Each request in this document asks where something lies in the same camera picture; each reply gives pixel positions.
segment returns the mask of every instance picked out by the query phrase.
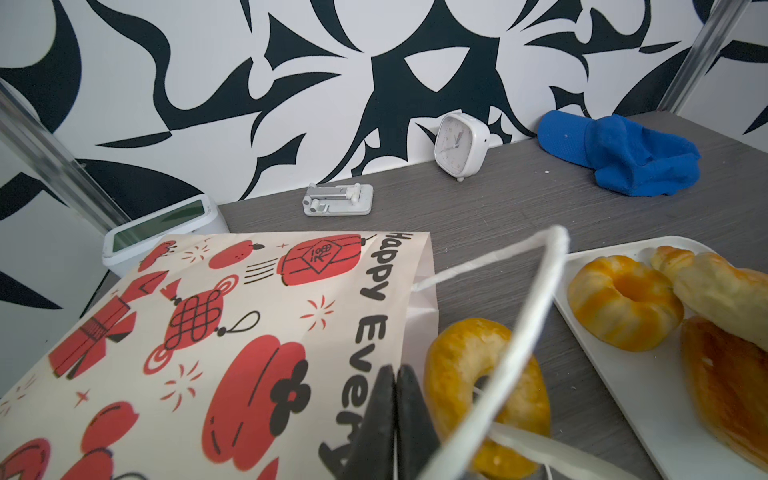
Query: bagel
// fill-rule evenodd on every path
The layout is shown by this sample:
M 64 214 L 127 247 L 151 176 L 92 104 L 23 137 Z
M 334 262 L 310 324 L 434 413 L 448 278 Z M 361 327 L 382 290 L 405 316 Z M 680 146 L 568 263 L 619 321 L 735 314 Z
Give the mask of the bagel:
M 579 270 L 568 304 L 592 335 L 630 352 L 656 348 L 685 314 L 668 278 L 623 255 L 598 257 Z
M 472 408 L 473 387 L 498 365 L 512 332 L 486 319 L 467 319 L 445 329 L 429 347 L 424 393 L 435 430 L 447 439 Z M 496 422 L 549 436 L 549 398 L 538 362 L 531 357 Z M 472 464 L 498 479 L 524 478 L 538 465 L 514 450 L 485 440 Z

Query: blue cap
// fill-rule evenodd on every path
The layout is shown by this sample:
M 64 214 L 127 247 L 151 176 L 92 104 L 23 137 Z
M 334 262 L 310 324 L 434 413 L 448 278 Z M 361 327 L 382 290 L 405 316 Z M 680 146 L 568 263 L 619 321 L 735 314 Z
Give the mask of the blue cap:
M 601 187 L 632 197 L 675 195 L 700 176 L 696 145 L 616 114 L 592 120 L 551 111 L 541 119 L 538 143 L 557 158 L 595 170 Z

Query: pastry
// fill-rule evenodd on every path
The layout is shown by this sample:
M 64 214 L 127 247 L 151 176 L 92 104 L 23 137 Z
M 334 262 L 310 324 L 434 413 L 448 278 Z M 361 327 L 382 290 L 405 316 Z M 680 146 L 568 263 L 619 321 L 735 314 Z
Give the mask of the pastry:
M 498 364 L 512 332 L 486 319 L 467 319 L 447 328 L 429 347 L 424 393 L 435 430 L 448 438 L 472 408 L 475 382 Z M 549 436 L 551 414 L 544 378 L 535 357 L 518 381 L 496 422 Z M 489 478 L 524 478 L 538 465 L 514 450 L 485 440 L 473 462 Z
M 673 247 L 657 248 L 650 262 L 693 311 L 768 352 L 768 275 Z
M 682 329 L 683 368 L 701 422 L 768 472 L 768 353 L 701 317 Z
M 622 255 L 599 257 L 579 270 L 568 304 L 592 335 L 630 352 L 658 346 L 685 313 L 668 278 Z

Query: croissant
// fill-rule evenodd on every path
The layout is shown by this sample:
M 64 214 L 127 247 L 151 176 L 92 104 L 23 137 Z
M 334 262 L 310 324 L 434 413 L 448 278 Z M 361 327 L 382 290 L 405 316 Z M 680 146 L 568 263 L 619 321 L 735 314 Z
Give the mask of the croissant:
M 673 247 L 657 248 L 650 264 L 694 312 L 768 352 L 768 275 Z

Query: clock hands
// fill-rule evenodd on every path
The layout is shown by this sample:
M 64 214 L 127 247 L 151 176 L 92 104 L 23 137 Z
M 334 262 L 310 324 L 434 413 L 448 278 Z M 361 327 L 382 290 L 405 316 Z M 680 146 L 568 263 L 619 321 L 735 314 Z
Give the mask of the clock hands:
M 456 136 L 456 142 L 453 144 L 453 146 L 452 146 L 452 147 L 447 147 L 447 148 L 444 148 L 444 149 L 442 149 L 442 150 L 440 151 L 440 153 L 443 153 L 443 152 L 446 152 L 446 151 L 452 150 L 452 149 L 454 149 L 454 148 L 458 148 L 458 143 L 461 141 L 461 139 L 462 139 L 462 135 L 463 135 L 463 134 L 464 134 L 464 131 L 463 131 L 463 130 L 462 130 L 462 131 L 460 131 L 460 132 L 458 133 L 458 135 Z

